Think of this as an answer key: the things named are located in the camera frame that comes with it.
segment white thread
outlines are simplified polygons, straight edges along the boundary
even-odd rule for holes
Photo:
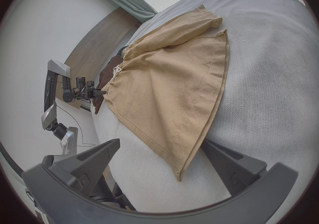
[[[113,78],[110,81],[110,84],[112,83],[112,81],[115,79],[115,76],[122,71],[122,68],[119,67],[119,65],[117,65],[116,67],[113,68]]]

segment brown garment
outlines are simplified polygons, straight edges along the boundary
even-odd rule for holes
[[[227,31],[204,6],[123,50],[102,89],[116,117],[169,163],[178,181],[210,128],[224,91]]]
[[[115,57],[112,57],[110,62],[107,64],[107,66],[100,72],[100,78],[99,78],[99,84],[96,87],[96,89],[100,90],[102,89],[113,77],[113,68],[122,63],[123,59],[120,55],[116,55]],[[94,98],[93,99],[93,106],[95,107],[95,114],[98,113],[101,104],[103,102],[104,98]]]

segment white bedsheet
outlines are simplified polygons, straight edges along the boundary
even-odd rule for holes
[[[319,163],[319,32],[297,0],[181,0],[144,23],[129,43],[203,4],[223,17],[230,54],[225,91],[207,138],[299,172],[269,223],[296,202]],[[230,195],[199,150],[182,182],[166,162],[121,124],[104,102],[93,119],[101,143],[120,138],[109,166],[132,205],[142,212],[207,206]]]

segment wooden panel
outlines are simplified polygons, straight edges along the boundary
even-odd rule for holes
[[[110,52],[137,22],[136,18],[120,7],[93,27],[64,62],[71,67],[72,87],[76,87],[76,77],[93,81]],[[62,87],[57,87],[56,97],[63,100],[62,95]],[[76,100],[69,104],[79,109],[81,103],[81,100]]]

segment cable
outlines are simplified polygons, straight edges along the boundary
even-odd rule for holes
[[[83,146],[83,145],[77,145],[77,146],[78,146],[78,147],[92,147],[92,146],[95,146],[95,144],[93,144],[93,143],[83,143],[82,128],[81,128],[80,124],[77,122],[77,120],[76,120],[71,114],[69,114],[69,115],[75,120],[75,122],[78,124],[78,126],[79,126],[79,128],[80,128],[80,130],[81,130],[82,144],[88,144],[88,145],[90,145],[90,146]]]

